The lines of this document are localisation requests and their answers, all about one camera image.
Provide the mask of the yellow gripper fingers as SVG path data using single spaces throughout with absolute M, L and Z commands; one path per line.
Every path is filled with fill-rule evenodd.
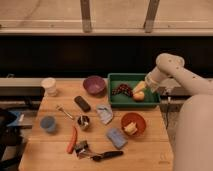
M 134 88 L 133 93 L 138 93 L 146 88 L 146 83 L 144 81 L 140 81 Z

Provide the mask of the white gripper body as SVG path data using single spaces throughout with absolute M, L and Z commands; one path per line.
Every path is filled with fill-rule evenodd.
M 167 75 L 161 72 L 158 68 L 154 68 L 145 76 L 145 84 L 152 91 L 155 92 L 162 81 L 167 78 Z

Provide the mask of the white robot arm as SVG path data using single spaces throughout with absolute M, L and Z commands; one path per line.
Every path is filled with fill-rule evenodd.
M 184 67 L 181 56 L 161 53 L 144 78 L 155 92 L 168 77 L 190 95 L 182 105 L 176 129 L 173 171 L 213 171 L 213 81 Z

